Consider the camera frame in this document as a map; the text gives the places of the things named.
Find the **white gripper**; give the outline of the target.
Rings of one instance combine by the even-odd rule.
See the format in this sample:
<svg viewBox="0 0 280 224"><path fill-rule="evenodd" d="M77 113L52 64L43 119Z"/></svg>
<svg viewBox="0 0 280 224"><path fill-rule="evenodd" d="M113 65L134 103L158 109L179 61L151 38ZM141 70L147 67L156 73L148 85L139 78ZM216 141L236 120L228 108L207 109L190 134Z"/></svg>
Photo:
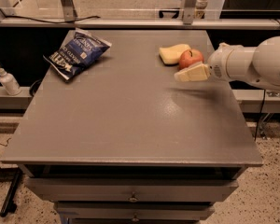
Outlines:
<svg viewBox="0 0 280 224"><path fill-rule="evenodd" d="M234 45L220 43L218 49L208 58L208 65L204 63L195 63L184 68L174 74L175 80L180 82L204 81L211 75L214 78L230 82L231 78L228 75L227 66L229 57L235 49L236 46Z"/></svg>

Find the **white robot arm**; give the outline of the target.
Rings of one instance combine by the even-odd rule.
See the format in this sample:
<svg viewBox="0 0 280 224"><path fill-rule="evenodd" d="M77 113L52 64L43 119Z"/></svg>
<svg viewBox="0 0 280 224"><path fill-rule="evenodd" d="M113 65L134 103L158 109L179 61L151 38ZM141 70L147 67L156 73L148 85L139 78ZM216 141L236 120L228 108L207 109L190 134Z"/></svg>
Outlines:
<svg viewBox="0 0 280 224"><path fill-rule="evenodd" d="M206 63L197 62L175 73L175 79L181 82L210 77L280 93L280 36L266 39L257 47L221 43Z"/></svg>

